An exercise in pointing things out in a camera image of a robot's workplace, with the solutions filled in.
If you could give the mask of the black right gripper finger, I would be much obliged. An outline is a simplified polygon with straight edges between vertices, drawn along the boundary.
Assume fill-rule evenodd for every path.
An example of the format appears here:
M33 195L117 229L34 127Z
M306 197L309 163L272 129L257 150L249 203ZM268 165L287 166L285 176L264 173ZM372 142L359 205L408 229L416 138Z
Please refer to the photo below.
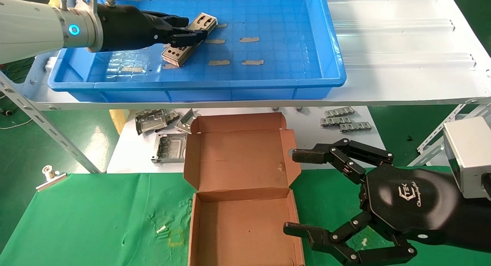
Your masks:
M392 164L394 156L384 149L341 139L332 144L318 143L312 149L293 149L292 160L297 163L330 164L354 184L364 184L367 172L356 161L378 167Z
M405 264L417 255L417 250L405 238L394 234L389 236L394 243L391 247L356 251L347 245L355 234L373 223L372 214L363 211L333 232L293 222L285 222L283 232L288 236L307 239L311 250L330 254L344 266Z

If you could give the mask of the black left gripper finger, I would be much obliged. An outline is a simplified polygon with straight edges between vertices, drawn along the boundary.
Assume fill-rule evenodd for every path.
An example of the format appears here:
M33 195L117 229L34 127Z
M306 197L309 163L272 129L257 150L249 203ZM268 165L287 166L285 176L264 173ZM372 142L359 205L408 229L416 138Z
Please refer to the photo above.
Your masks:
M171 29L172 27L187 27L189 18L161 13L158 11L148 11L147 19L156 29Z
M199 44L208 37L207 30L172 29L165 36L165 44L173 48L181 48Z

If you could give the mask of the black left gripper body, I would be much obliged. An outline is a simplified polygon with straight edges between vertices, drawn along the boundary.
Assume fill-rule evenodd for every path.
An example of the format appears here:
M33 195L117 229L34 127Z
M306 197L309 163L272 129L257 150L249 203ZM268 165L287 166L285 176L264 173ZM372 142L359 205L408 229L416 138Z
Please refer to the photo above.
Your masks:
M158 11L141 11L132 5L97 6L102 27L100 52L133 51L160 43L160 28L171 29L171 16Z

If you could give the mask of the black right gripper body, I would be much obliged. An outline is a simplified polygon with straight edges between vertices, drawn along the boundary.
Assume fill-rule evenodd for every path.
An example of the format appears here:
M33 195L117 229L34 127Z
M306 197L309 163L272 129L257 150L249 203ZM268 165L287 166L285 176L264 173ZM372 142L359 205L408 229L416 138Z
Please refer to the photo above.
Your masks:
M362 193L369 226L386 240L491 250L490 201L464 198L451 173L382 165L367 173Z

